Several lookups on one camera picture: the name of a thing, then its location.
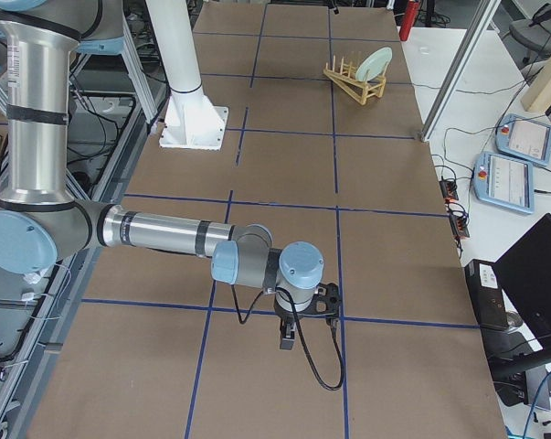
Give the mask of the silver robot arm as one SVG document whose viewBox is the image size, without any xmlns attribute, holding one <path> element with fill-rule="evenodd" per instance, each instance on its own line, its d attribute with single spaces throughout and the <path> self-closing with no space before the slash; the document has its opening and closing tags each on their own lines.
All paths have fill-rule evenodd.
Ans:
<svg viewBox="0 0 551 439">
<path fill-rule="evenodd" d="M 129 211 L 66 188 L 69 59 L 118 53 L 119 1 L 0 1 L 7 42 L 9 168 L 0 192 L 0 267 L 32 273 L 86 248 L 127 245 L 211 261 L 212 277 L 274 295 L 281 347 L 302 339 L 321 299 L 323 256 L 308 242 L 283 249 L 257 224 L 240 227 Z"/>
</svg>

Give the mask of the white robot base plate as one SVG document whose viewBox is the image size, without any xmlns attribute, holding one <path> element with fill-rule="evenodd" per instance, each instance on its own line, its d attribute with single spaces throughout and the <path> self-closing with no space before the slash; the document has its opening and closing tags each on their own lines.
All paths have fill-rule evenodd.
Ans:
<svg viewBox="0 0 551 439">
<path fill-rule="evenodd" d="M 163 148 L 219 150 L 227 127 L 228 107 L 214 106 L 202 89 L 173 91 L 160 137 Z"/>
</svg>

